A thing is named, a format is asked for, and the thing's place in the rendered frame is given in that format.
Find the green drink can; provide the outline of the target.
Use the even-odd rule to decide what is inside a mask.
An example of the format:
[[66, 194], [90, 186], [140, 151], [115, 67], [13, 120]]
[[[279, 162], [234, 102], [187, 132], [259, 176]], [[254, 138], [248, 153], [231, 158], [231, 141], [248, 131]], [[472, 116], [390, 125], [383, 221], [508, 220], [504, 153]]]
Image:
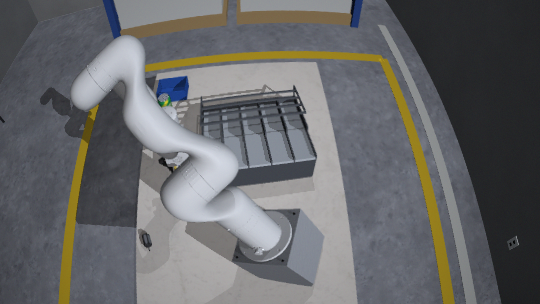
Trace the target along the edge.
[[167, 93], [163, 93], [159, 96], [158, 103], [160, 104], [161, 107], [169, 106], [169, 105], [172, 106], [170, 96]]

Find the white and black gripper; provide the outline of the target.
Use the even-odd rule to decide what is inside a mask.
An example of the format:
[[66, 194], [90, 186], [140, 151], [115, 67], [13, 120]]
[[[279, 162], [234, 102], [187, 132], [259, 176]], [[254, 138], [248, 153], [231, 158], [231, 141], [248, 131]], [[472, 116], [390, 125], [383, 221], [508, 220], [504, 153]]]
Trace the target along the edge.
[[169, 168], [170, 171], [171, 168], [173, 169], [174, 166], [179, 166], [188, 157], [189, 155], [187, 153], [178, 152], [178, 155], [174, 159], [164, 159], [163, 157], [161, 157], [159, 159], [159, 164], [166, 166], [167, 168]]

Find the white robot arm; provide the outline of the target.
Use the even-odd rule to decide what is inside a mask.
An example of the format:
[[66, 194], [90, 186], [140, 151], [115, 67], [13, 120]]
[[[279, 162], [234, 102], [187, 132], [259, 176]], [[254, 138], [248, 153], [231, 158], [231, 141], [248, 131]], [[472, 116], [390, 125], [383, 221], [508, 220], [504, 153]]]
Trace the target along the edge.
[[161, 186], [165, 209], [182, 221], [217, 221], [239, 239], [240, 250], [253, 261], [279, 256], [291, 240], [289, 220], [279, 212], [265, 211], [276, 224], [244, 191], [227, 186], [239, 169], [235, 153], [180, 125], [174, 107], [161, 107], [146, 84], [145, 63], [144, 46], [136, 37], [115, 38], [74, 79], [73, 105], [91, 110], [113, 90], [123, 100], [126, 127], [144, 147], [164, 159], [174, 159], [178, 152], [189, 155]]

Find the blue open bin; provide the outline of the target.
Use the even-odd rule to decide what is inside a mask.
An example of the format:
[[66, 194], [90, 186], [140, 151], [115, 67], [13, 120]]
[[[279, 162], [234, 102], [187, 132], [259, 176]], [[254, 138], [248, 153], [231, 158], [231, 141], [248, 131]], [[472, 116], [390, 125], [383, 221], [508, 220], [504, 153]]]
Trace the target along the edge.
[[188, 77], [186, 77], [187, 76], [159, 79], [156, 92], [157, 99], [161, 94], [167, 93], [171, 98], [171, 102], [187, 100], [189, 83], [187, 83]]

